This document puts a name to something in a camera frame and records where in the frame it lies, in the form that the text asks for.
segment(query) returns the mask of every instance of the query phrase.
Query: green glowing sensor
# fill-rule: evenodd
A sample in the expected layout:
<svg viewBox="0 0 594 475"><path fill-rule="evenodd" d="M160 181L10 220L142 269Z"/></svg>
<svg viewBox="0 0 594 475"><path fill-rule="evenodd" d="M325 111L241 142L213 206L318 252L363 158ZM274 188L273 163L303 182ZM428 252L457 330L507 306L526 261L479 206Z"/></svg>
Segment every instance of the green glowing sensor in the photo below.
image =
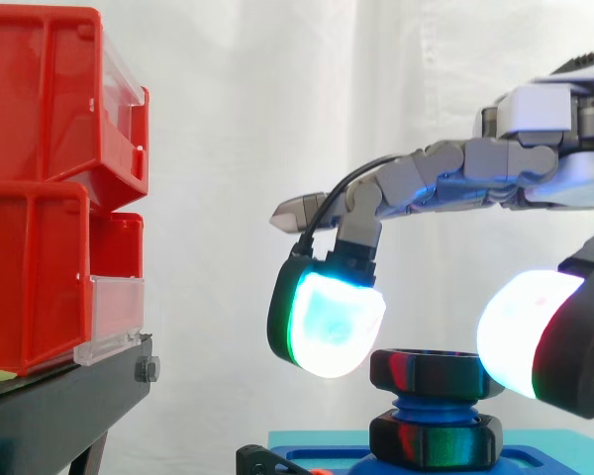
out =
<svg viewBox="0 0 594 475"><path fill-rule="evenodd" d="M385 313L382 295L313 269L312 259L282 267L268 314L277 356L324 378L355 369L374 345Z"/></svg>

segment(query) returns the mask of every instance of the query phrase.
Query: blue object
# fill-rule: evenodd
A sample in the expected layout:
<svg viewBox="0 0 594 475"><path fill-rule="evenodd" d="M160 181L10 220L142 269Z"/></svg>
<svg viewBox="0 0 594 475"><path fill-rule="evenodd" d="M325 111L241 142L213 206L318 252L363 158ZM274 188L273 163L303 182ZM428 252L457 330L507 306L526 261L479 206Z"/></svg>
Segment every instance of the blue object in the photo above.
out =
<svg viewBox="0 0 594 475"><path fill-rule="evenodd" d="M271 432L268 438L269 447L281 447L282 453L290 454L293 461L306 469L325 468L335 475L348 474L348 470L363 458L368 451L368 432L366 430L307 430L307 431L276 431ZM522 459L519 463L519 474L528 475L594 475L594 440L570 430L505 430L504 442L517 447L505 447L503 452L512 459ZM344 450L334 454L328 450ZM533 466L533 459L516 456L515 452L536 454L537 457L544 457L550 463L548 471L543 467ZM354 472L351 475L403 475L417 474L413 471L401 471L395 467L396 472L376 471L380 468L369 467L369 472ZM501 472L486 472L496 475ZM504 472L502 475L509 475L511 472Z"/></svg>
<svg viewBox="0 0 594 475"><path fill-rule="evenodd" d="M274 448L273 452L298 465L301 460L316 461L318 468L328 469L334 475L417 475L420 473L377 460L369 453L369 447L366 445L285 446ZM351 468L332 468L330 464L334 460L351 460L353 465ZM441 473L443 475L471 475L471 472ZM518 445L505 447L502 451L502 458L493 469L474 473L485 475L579 475L539 450Z"/></svg>
<svg viewBox="0 0 594 475"><path fill-rule="evenodd" d="M475 424L478 413L474 402L448 401L400 395L394 401L398 408L392 417L399 421L415 424Z"/></svg>

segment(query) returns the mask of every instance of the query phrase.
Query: screw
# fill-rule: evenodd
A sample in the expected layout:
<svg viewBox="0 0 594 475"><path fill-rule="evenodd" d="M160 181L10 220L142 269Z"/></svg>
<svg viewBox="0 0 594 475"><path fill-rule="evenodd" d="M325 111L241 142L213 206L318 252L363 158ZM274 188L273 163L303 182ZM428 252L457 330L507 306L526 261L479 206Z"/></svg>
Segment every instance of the screw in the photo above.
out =
<svg viewBox="0 0 594 475"><path fill-rule="evenodd" d="M250 470L250 475L266 475L266 467L264 467L261 463L253 466Z"/></svg>
<svg viewBox="0 0 594 475"><path fill-rule="evenodd" d="M155 383L160 375L160 358L158 356L142 356L137 361L137 381Z"/></svg>

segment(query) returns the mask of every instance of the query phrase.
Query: black metal frame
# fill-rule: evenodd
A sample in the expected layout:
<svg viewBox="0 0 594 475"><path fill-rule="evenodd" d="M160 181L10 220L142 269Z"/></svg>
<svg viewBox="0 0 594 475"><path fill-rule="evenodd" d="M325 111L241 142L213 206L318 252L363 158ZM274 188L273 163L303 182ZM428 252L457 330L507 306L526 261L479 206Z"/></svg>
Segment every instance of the black metal frame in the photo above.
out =
<svg viewBox="0 0 594 475"><path fill-rule="evenodd" d="M92 366L0 383L0 475L96 475L108 429L149 393L151 338Z"/></svg>

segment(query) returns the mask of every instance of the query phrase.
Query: red plastic drawer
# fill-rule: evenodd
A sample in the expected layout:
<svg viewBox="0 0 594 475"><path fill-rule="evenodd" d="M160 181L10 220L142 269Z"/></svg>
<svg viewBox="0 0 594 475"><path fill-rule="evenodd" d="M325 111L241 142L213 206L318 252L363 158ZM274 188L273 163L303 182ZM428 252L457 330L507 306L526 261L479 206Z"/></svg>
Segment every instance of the red plastic drawer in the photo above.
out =
<svg viewBox="0 0 594 475"><path fill-rule="evenodd" d="M27 374L78 345L138 335L142 235L138 215L91 215L78 184L0 183L0 370ZM104 346L100 356L120 350Z"/></svg>
<svg viewBox="0 0 594 475"><path fill-rule="evenodd" d="M102 211L142 198L148 105L96 10L0 5L0 180L74 181Z"/></svg>

